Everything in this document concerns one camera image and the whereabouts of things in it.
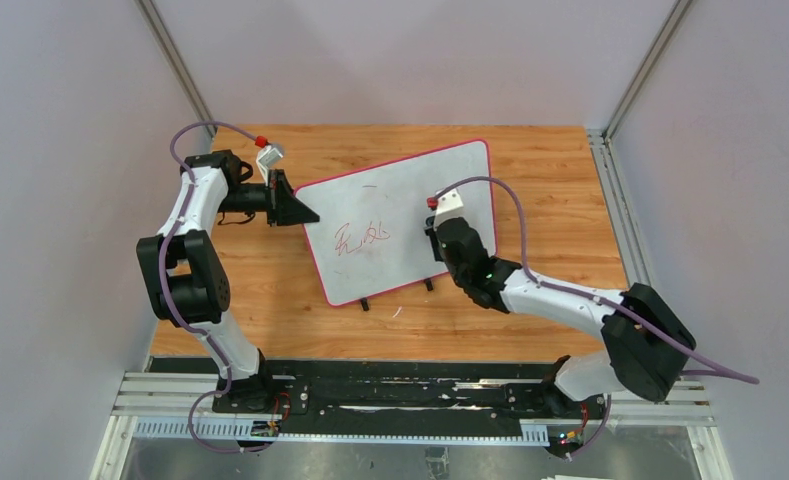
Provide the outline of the pink-framed whiteboard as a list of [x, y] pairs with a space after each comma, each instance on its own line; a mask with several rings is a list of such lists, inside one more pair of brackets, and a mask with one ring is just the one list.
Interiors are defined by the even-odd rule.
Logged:
[[468, 179], [455, 195], [489, 253], [497, 251], [488, 144], [472, 140], [300, 186], [320, 217], [304, 224], [326, 302], [341, 306], [446, 273], [424, 232], [429, 197]]

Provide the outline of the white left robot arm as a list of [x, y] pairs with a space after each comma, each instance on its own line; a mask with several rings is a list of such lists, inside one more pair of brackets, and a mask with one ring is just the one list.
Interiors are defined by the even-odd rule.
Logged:
[[273, 406], [276, 382], [261, 350], [230, 312], [228, 275], [211, 239], [218, 216], [262, 213], [271, 226], [319, 221], [276, 168], [283, 148], [268, 143], [249, 164], [230, 150], [186, 158], [181, 190], [168, 220], [138, 240], [136, 255], [155, 315], [192, 334], [218, 367], [213, 408], [262, 412]]

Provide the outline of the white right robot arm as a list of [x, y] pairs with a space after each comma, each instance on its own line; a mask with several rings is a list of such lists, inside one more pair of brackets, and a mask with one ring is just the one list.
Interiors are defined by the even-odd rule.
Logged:
[[562, 417], [603, 394], [629, 391], [664, 401], [696, 341], [651, 286], [597, 289], [538, 276], [522, 264], [488, 254], [479, 233], [462, 218], [425, 221], [433, 255], [476, 305], [504, 314], [544, 317], [602, 341], [582, 357], [556, 360], [534, 390], [538, 413]]

